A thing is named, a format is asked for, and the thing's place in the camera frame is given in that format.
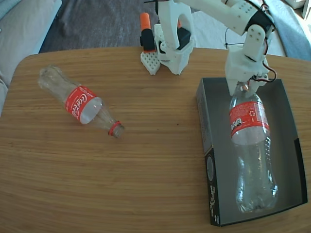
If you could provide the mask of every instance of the white perforated block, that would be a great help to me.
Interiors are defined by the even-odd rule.
[[[161,63],[157,58],[156,52],[144,53],[140,55],[140,61],[146,67],[151,75],[155,75],[160,69]]]

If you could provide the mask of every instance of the red label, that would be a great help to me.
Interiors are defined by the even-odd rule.
[[[230,110],[231,136],[242,129],[261,126],[269,130],[262,103],[249,101],[240,103]]]
[[[65,108],[70,114],[80,121],[80,115],[84,107],[95,97],[96,95],[87,87],[79,86],[68,96]]]

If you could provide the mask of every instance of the black box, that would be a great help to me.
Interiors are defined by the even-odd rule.
[[[225,78],[203,78],[197,102],[207,166],[210,223],[215,226],[249,221],[308,202],[303,158],[293,114],[282,83],[258,89],[271,134],[271,163],[278,185],[273,209],[242,213],[236,204],[238,162],[230,136],[231,96]]]

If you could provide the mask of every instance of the clear plastic bottle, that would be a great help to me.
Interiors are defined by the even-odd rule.
[[[112,117],[104,101],[85,86],[67,78],[59,67],[50,65],[41,69],[38,84],[82,124],[105,129],[115,138],[124,132],[124,127]]]
[[[231,139],[238,158],[236,202],[243,213],[275,206],[277,184],[270,159],[270,130],[261,99],[238,83],[230,103]]]

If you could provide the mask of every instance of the wooden table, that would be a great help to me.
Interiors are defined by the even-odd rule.
[[[227,51],[195,49],[180,76],[150,76],[141,48],[34,55],[16,69],[0,118],[0,230],[6,233],[310,232],[311,206],[218,228],[209,223],[195,92],[223,77]],[[55,64],[109,104],[121,139],[81,126],[37,86]],[[294,112],[311,188],[311,63],[269,56]]]

